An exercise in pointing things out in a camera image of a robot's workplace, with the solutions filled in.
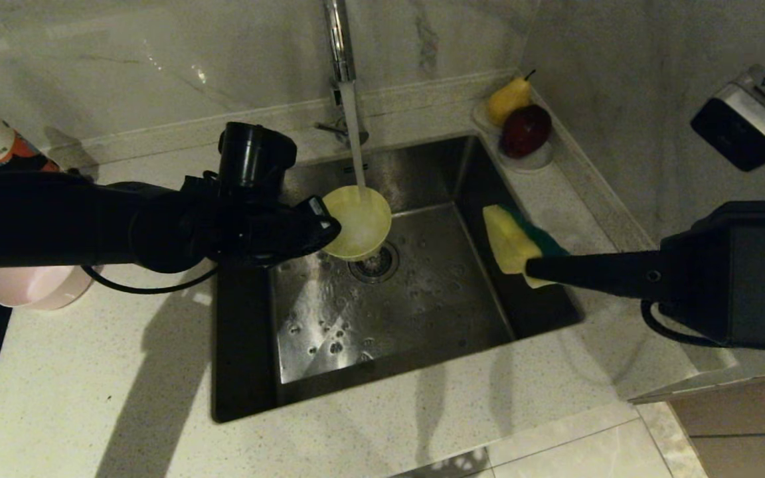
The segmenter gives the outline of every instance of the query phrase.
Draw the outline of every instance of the white countertop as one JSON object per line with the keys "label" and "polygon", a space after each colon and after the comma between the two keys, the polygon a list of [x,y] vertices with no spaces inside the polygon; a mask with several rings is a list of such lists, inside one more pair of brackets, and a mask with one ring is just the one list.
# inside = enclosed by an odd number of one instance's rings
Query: white countertop
{"label": "white countertop", "polygon": [[[367,118],[368,147],[474,133],[472,105]],[[342,151],[328,133],[283,132],[300,161]],[[178,149],[104,164],[98,182],[178,188],[218,160],[213,144]],[[616,250],[556,165],[505,176],[535,224],[573,254]],[[145,287],[183,276],[136,266],[104,275]],[[136,296],[94,284],[60,311],[13,312],[0,356],[0,478],[388,476],[696,373],[679,346],[646,329],[637,302],[578,290],[582,324],[215,424],[212,286]]]}

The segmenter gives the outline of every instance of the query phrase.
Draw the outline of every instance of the running water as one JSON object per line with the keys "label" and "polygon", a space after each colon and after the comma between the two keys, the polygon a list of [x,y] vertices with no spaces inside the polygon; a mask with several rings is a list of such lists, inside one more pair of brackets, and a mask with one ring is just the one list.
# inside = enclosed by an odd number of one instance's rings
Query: running water
{"label": "running water", "polygon": [[344,119],[347,120],[347,133],[350,138],[350,152],[353,154],[353,171],[359,186],[359,197],[365,199],[365,169],[362,166],[362,149],[359,141],[359,115],[356,112],[356,82],[340,82],[341,100],[344,107]]}

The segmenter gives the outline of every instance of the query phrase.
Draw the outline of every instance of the apple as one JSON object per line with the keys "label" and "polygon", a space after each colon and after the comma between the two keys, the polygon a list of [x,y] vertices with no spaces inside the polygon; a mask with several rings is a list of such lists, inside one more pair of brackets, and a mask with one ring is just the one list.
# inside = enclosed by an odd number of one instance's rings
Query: apple
{"label": "apple", "polygon": [[519,108],[503,122],[501,151],[508,157],[525,157],[545,144],[551,127],[551,115],[540,106]]}

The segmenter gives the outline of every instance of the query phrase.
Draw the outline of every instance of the pink bowl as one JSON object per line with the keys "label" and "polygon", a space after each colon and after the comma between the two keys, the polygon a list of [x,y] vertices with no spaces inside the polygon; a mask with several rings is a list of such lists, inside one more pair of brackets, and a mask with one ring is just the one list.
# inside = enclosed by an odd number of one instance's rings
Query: pink bowl
{"label": "pink bowl", "polygon": [[91,281],[79,266],[0,267],[0,304],[60,309],[88,290]]}

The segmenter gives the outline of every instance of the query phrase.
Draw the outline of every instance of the yellow sponge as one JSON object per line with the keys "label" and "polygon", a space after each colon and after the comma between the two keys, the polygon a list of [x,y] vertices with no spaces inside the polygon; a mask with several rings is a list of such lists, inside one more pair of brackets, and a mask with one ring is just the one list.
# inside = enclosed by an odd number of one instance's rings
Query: yellow sponge
{"label": "yellow sponge", "polygon": [[530,278],[525,266],[531,258],[540,258],[543,251],[519,226],[519,221],[503,206],[495,204],[483,208],[483,220],[489,235],[489,245],[498,267],[504,274],[523,274],[531,288],[555,282]]}

